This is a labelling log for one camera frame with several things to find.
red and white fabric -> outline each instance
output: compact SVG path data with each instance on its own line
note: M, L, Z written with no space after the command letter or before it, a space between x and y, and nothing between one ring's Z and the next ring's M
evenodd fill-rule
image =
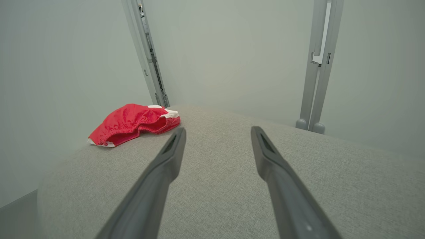
M90 134L88 142L111 148L139 137L142 132L161 134L179 124L177 111L160 105L127 104L110 113Z

red garment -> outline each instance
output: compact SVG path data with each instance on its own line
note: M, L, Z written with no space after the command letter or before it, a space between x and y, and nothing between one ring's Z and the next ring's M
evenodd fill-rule
M141 132L161 134L180 124L177 111L159 105L128 104L110 113L88 137L88 142L115 147L140 136Z

gray floor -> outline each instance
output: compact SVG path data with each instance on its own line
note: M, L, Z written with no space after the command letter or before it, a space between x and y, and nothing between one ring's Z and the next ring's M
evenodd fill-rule
M0 238L34 239L37 232L37 191L0 208Z

